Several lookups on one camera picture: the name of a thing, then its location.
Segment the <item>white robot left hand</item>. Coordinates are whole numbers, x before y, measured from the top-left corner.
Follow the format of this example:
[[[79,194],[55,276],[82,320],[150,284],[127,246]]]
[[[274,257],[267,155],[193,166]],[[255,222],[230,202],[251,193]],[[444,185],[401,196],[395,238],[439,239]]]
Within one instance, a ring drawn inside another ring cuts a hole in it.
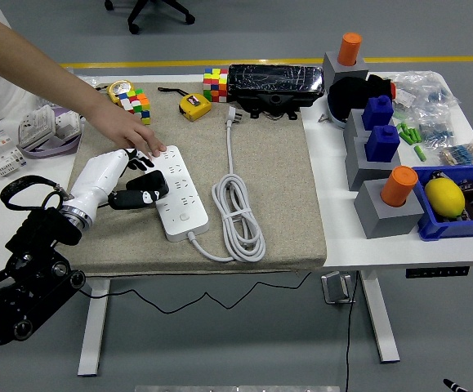
[[[154,166],[137,149],[118,149],[89,159],[74,182],[69,199],[63,202],[61,213],[81,231],[89,229],[98,207],[108,201],[129,164],[143,171]]]

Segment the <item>person's left hand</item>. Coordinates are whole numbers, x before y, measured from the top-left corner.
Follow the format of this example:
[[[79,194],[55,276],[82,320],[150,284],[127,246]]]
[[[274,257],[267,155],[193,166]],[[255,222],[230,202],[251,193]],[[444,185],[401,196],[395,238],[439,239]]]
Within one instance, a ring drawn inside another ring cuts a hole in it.
[[[119,148],[138,149],[147,157],[158,157],[167,150],[167,146],[140,118],[104,97],[91,102],[83,116]]]

